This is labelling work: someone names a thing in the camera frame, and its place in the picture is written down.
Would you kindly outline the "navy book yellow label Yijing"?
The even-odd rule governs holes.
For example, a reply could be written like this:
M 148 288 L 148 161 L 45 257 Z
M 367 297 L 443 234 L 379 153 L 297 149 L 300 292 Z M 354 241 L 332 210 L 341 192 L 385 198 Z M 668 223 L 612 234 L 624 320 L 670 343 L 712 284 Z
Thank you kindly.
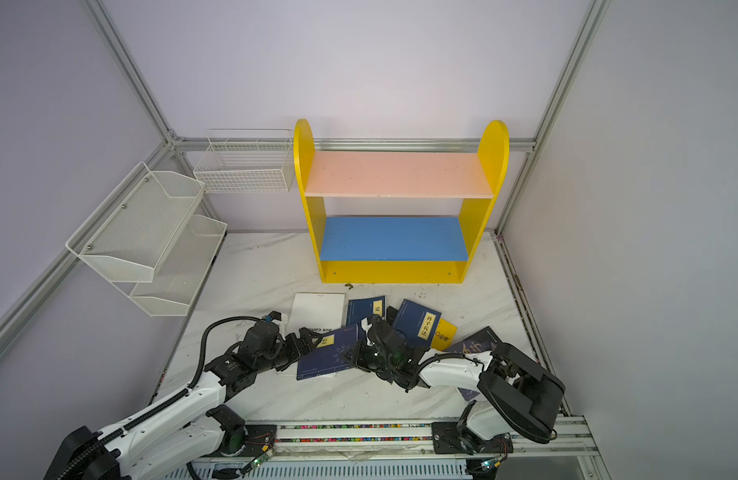
M 296 379 L 303 381 L 350 369 L 348 356 L 361 340 L 358 324 L 326 332 L 316 348 L 298 362 Z

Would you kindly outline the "navy book Lunyu yellow label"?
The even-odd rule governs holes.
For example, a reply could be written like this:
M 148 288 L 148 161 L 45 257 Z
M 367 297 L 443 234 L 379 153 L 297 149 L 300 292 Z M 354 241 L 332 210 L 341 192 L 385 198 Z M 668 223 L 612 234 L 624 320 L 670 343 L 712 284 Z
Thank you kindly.
M 374 315 L 385 316 L 386 298 L 377 296 L 348 301 L 346 326 L 360 324 L 364 319 L 371 319 Z

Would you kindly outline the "white book La Dame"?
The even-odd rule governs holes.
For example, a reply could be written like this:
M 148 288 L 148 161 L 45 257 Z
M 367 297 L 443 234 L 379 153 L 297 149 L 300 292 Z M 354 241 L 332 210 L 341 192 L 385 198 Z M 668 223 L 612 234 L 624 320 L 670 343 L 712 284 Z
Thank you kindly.
M 298 333 L 308 328 L 326 333 L 344 326 L 346 299 L 341 293 L 297 293 L 291 314 L 285 322 L 285 333 Z

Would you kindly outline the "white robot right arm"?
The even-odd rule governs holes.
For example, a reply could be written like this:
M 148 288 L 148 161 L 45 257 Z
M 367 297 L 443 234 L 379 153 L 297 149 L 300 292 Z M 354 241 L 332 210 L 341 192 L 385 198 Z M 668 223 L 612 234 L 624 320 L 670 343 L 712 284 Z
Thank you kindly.
M 391 324 L 375 315 L 364 337 L 343 358 L 409 392 L 416 388 L 455 387 L 477 391 L 457 421 L 432 424 L 437 453 L 477 455 L 513 451 L 514 434 L 538 444 L 556 438 L 555 423 L 565 385 L 554 374 L 491 328 L 476 352 L 440 352 L 413 346 Z

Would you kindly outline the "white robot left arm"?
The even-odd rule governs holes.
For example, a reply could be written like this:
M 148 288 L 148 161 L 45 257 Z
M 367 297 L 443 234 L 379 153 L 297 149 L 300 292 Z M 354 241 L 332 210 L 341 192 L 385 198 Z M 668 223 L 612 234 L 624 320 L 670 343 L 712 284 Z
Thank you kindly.
M 277 322 L 251 318 L 244 338 L 207 360 L 209 336 L 201 339 L 197 370 L 177 392 L 117 423 L 92 431 L 80 427 L 60 445 L 48 479 L 157 479 L 219 451 L 241 451 L 248 431 L 229 401 L 261 373 L 284 371 L 321 343 L 302 328 L 282 335 Z

